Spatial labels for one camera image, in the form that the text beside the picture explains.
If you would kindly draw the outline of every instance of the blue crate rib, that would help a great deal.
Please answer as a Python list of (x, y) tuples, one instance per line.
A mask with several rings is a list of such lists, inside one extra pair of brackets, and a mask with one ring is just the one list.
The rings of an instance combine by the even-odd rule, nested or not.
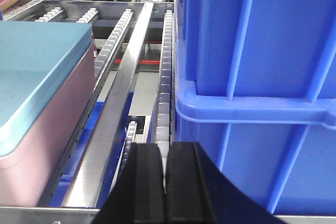
[(240, 14), (240, 20), (238, 24), (236, 44), (235, 44), (235, 49), (233, 52), (231, 71), (230, 71), (230, 76), (228, 80), (227, 97), (229, 100), (233, 99), (233, 95), (235, 91), (240, 60), (242, 58), (241, 56), (243, 53), (248, 20), (249, 20), (251, 8), (252, 8), (252, 2), (253, 0), (243, 0), (243, 6), (241, 10), (242, 12)]
[(176, 139), (276, 214), (336, 214), (336, 0), (183, 0)]

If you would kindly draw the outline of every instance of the white roller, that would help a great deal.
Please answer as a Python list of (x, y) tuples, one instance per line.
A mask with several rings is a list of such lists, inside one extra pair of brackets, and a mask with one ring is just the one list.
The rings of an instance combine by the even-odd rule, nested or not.
[(52, 17), (54, 17), (56, 14), (54, 12), (47, 12), (48, 15), (51, 15)]
[(169, 114), (170, 104), (168, 102), (160, 102), (157, 107), (158, 114)]
[(158, 127), (169, 127), (169, 114), (158, 114), (157, 120)]
[(169, 143), (169, 127), (156, 127), (156, 143), (157, 142)]
[(161, 152), (161, 157), (162, 158), (167, 158), (168, 151), (169, 151), (169, 140), (168, 141), (162, 141), (162, 142), (156, 142), (156, 144), (158, 145), (159, 150)]

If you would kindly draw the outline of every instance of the metal bar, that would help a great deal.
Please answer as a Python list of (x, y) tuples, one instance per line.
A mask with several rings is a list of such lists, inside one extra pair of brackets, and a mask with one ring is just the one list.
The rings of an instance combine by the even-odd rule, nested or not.
[(125, 30), (129, 29), (130, 20), (132, 19), (133, 12), (131, 9), (126, 9), (121, 18), (119, 19), (117, 25), (111, 32), (109, 38), (106, 40), (104, 46), (102, 47), (100, 53), (98, 54), (97, 61), (94, 63), (95, 75), (98, 79), (101, 78), (102, 73), (105, 71), (107, 65), (104, 64), (106, 61), (114, 61), (116, 55), (115, 45), (119, 45), (118, 50), (121, 48), (120, 45), (121, 38), (125, 38)]
[(119, 129), (120, 117), (138, 65), (152, 9), (153, 3), (145, 3), (142, 8), (82, 162), (62, 203), (63, 206), (96, 206), (110, 152)]
[(289, 224), (335, 224), (335, 216), (277, 216)]
[(114, 48), (111, 50), (111, 53), (109, 55), (109, 58), (107, 60), (107, 62), (105, 63), (102, 71), (99, 74), (99, 78), (96, 80), (96, 85), (94, 87), (92, 96), (90, 98), (90, 100), (88, 101), (85, 109), (83, 110), (82, 116), (80, 117), (69, 141), (68, 144), (65, 148), (65, 150), (63, 151), (63, 154), (57, 164), (57, 167), (55, 168), (53, 175), (51, 176), (48, 184), (46, 185), (46, 189), (44, 190), (38, 206), (45, 206), (48, 202), (48, 200), (50, 199), (50, 195), (51, 193), (54, 191), (54, 189), (56, 188), (59, 179), (60, 179), (60, 173), (63, 170), (64, 166), (67, 164), (68, 159), (70, 158), (70, 154), (73, 152), (81, 134), (82, 134), (82, 130), (86, 124), (86, 121), (88, 119), (89, 114), (92, 111), (92, 108), (94, 106), (94, 104), (97, 101), (97, 98), (100, 94), (100, 91), (102, 89), (102, 87), (105, 84), (105, 81), (110, 73), (110, 69), (113, 65), (114, 59), (116, 58), (118, 51), (120, 50), (123, 41), (125, 40), (125, 37), (127, 35), (127, 32), (130, 28), (130, 22), (128, 21), (125, 24), (125, 27), (122, 31), (122, 33), (120, 34)]
[(99, 209), (0, 207), (1, 224), (89, 224)]
[(26, 20), (30, 16), (34, 16), (36, 12), (41, 8), (42, 0), (34, 0), (29, 2), (31, 4), (27, 9), (22, 10), (21, 12), (14, 14), (13, 16), (5, 19), (7, 21), (17, 21), (17, 20)]

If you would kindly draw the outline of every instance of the metal rail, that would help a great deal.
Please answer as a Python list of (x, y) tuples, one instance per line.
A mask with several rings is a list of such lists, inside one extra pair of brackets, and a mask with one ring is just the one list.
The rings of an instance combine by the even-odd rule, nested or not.
[(113, 65), (113, 62), (118, 54), (118, 51), (120, 50), (123, 41), (125, 40), (125, 37), (128, 33), (128, 30), (130, 28), (130, 20), (131, 20), (132, 15), (130, 16), (130, 19), (127, 20), (120, 36), (118, 37), (118, 40), (116, 41), (116, 44), (111, 48), (109, 55), (108, 55), (108, 59), (105, 62), (102, 70), (99, 73), (98, 78), (96, 79), (96, 85), (94, 87), (92, 96), (90, 98), (90, 100), (88, 101), (85, 109), (83, 110), (82, 116), (80, 117), (69, 141), (68, 144), (65, 148), (65, 150), (63, 151), (63, 154), (59, 160), (59, 162), (57, 163), (57, 166), (48, 182), (48, 184), (46, 185), (46, 188), (39, 200), (38, 206), (45, 206), (46, 203), (49, 201), (51, 194), (53, 193), (54, 189), (56, 188), (59, 179), (60, 179), (60, 174), (64, 168), (64, 166), (67, 164), (68, 160), (70, 159), (70, 155), (72, 153), (72, 151), (74, 150), (81, 134), (82, 134), (82, 130), (86, 124), (86, 121), (88, 119), (89, 114), (91, 113), (91, 110), (94, 106), (94, 104), (97, 101), (97, 98), (100, 94), (100, 91), (102, 89), (102, 87), (105, 84), (105, 81), (110, 73), (110, 69)]
[[(89, 224), (99, 209), (0, 207), (1, 224)], [(289, 224), (335, 224), (336, 217), (277, 216)]]
[(152, 9), (153, 3), (145, 3), (142, 8), (82, 162), (62, 203), (65, 207), (95, 207), (97, 204)]

